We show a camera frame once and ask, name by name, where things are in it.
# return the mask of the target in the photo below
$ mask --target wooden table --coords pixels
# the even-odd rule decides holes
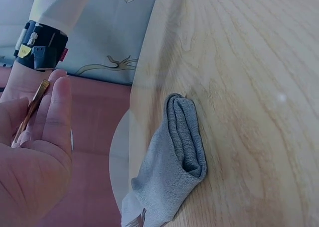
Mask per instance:
[[[208,176],[168,227],[319,226],[319,0],[157,0],[131,177],[173,92],[196,104]]]

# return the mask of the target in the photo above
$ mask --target tweezers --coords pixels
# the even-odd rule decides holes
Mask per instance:
[[[50,86],[50,82],[44,79],[28,106],[27,115],[18,129],[15,135],[15,138],[13,140],[13,143],[17,143],[20,135],[25,131],[26,126],[28,125],[32,115],[38,110],[41,100],[49,86]]]

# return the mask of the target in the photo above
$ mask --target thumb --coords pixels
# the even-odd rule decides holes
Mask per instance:
[[[0,103],[0,143],[11,146],[12,135],[26,117],[28,98]]]

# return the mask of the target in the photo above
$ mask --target gray cloth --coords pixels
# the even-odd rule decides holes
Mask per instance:
[[[195,105],[182,95],[171,94],[139,174],[132,179],[133,193],[146,209],[144,227],[171,221],[206,172]]]

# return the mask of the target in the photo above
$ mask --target yellow label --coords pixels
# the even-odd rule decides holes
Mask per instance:
[[[18,53],[18,57],[23,59],[25,56],[27,56],[31,52],[31,49],[32,48],[25,46],[24,44],[21,45],[19,53]]]

